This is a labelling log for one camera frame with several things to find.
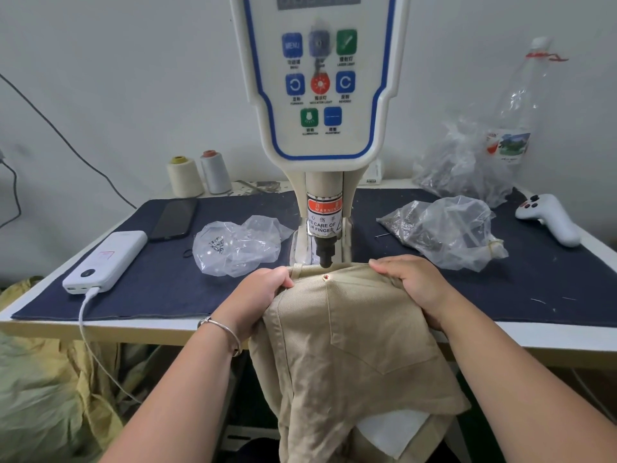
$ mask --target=red string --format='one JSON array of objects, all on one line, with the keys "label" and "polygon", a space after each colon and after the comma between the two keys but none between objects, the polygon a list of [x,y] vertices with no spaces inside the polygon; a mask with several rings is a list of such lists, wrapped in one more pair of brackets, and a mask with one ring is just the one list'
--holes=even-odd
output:
[{"label": "red string", "polygon": [[556,53],[548,53],[548,52],[530,52],[527,55],[527,58],[533,59],[537,57],[548,57],[549,61],[568,61],[569,59],[563,59]]}]

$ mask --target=navy blue table mat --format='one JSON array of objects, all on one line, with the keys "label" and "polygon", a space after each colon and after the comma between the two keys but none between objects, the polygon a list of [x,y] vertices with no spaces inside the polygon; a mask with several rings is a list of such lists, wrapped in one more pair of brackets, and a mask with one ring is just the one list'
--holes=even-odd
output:
[{"label": "navy blue table mat", "polygon": [[[149,234],[168,202],[151,200],[144,203],[116,231],[142,230]],[[171,318],[212,313],[243,277],[202,274],[192,256],[183,258],[182,255],[192,247],[193,236],[206,224],[214,221],[242,224],[251,215],[278,218],[283,225],[296,229],[300,222],[296,194],[290,191],[199,199],[190,235],[179,240],[148,242],[113,289],[91,301],[85,319]],[[276,263],[261,264],[261,267],[288,265],[291,240],[290,237],[282,243]],[[12,318],[77,320],[83,295],[70,295],[62,288],[62,280],[72,269],[59,276]]]},{"label": "navy blue table mat", "polygon": [[[358,189],[352,212],[353,261],[419,255],[391,234],[375,238],[388,232],[375,219],[413,200],[436,199],[417,189]],[[617,327],[617,273],[582,246],[559,245],[539,222],[516,219],[514,210],[524,200],[514,191],[491,221],[491,232],[505,241],[509,257],[492,260],[480,273],[441,270],[444,277],[496,321]]]}]

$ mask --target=green button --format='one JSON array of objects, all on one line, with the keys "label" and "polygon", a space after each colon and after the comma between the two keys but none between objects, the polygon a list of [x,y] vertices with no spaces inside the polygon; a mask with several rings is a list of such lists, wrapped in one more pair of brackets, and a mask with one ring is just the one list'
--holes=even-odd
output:
[{"label": "green button", "polygon": [[304,128],[319,125],[319,115],[316,108],[303,108],[300,111],[300,124]]},{"label": "green button", "polygon": [[336,33],[336,53],[338,55],[353,55],[358,49],[358,31],[343,29]]}]

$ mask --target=black cable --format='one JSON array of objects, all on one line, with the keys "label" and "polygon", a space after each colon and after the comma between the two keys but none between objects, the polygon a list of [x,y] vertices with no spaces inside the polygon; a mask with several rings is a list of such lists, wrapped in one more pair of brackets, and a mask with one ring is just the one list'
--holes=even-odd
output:
[{"label": "black cable", "polygon": [[21,96],[21,98],[22,98],[23,100],[25,100],[25,101],[28,103],[28,105],[29,105],[30,107],[32,107],[32,108],[34,109],[34,111],[35,111],[36,113],[38,113],[38,114],[41,116],[41,118],[42,118],[43,120],[45,120],[45,122],[47,122],[47,124],[48,124],[48,125],[49,125],[49,126],[50,126],[53,130],[54,130],[54,132],[56,132],[56,134],[57,134],[60,138],[62,138],[62,140],[66,143],[66,145],[68,146],[68,148],[69,148],[71,151],[73,151],[73,154],[74,154],[74,155],[76,155],[76,156],[77,156],[77,157],[81,160],[81,162],[83,162],[83,163],[84,163],[85,165],[87,165],[90,169],[94,170],[97,174],[99,174],[101,177],[103,177],[105,180],[107,180],[107,183],[108,183],[108,184],[112,187],[113,191],[115,191],[115,192],[116,192],[116,194],[117,194],[120,198],[122,198],[122,200],[123,200],[126,204],[128,204],[131,208],[137,209],[137,207],[136,207],[133,203],[131,203],[130,201],[128,201],[126,198],[124,198],[124,195],[123,195],[123,194],[121,194],[121,193],[118,191],[118,189],[115,187],[115,185],[112,183],[112,181],[109,179],[109,177],[108,177],[107,175],[105,175],[103,172],[101,172],[101,171],[100,171],[100,170],[98,170],[95,166],[93,166],[93,165],[92,165],[92,164],[90,164],[87,160],[85,160],[85,159],[81,156],[81,154],[79,154],[79,153],[75,150],[75,148],[74,148],[73,146],[71,146],[71,143],[69,143],[69,142],[68,142],[68,140],[64,137],[64,135],[58,131],[58,129],[54,126],[54,124],[53,124],[53,123],[51,123],[51,122],[48,120],[48,118],[47,118],[46,116],[44,116],[44,115],[42,114],[42,112],[41,112],[40,110],[38,110],[38,109],[36,108],[36,106],[35,106],[32,102],[30,102],[30,100],[29,100],[29,99],[28,99],[28,98],[27,98],[27,97],[26,97],[26,96],[25,96],[25,95],[24,95],[24,94],[23,94],[23,93],[22,93],[22,92],[21,92],[21,91],[17,88],[17,86],[15,86],[12,82],[10,82],[8,79],[6,79],[6,77],[4,77],[4,75],[3,75],[2,73],[0,73],[0,78],[1,78],[1,79],[3,79],[3,80],[4,80],[4,82],[5,82],[6,84],[8,84],[9,86],[11,86],[11,87],[13,88],[13,90],[14,90],[15,92],[17,92],[17,93]]},{"label": "black cable", "polygon": [[19,218],[22,215],[22,206],[19,204],[19,198],[17,197],[17,172],[15,172],[6,162],[0,161],[0,163],[13,173],[13,195],[15,196],[15,204],[17,205],[17,211],[18,211],[17,216],[0,224],[0,229],[2,229],[5,225],[13,222],[15,219]]}]

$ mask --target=white thread spool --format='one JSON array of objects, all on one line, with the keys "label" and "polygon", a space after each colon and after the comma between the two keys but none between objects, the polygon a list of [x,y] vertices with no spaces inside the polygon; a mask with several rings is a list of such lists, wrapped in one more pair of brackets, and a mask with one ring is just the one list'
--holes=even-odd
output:
[{"label": "white thread spool", "polygon": [[204,171],[205,184],[210,193],[215,195],[231,190],[231,180],[221,153],[214,150],[204,151],[204,155],[199,160]]},{"label": "white thread spool", "polygon": [[193,159],[176,156],[167,164],[167,173],[172,183],[172,191],[178,198],[192,198],[204,192],[197,164]]}]

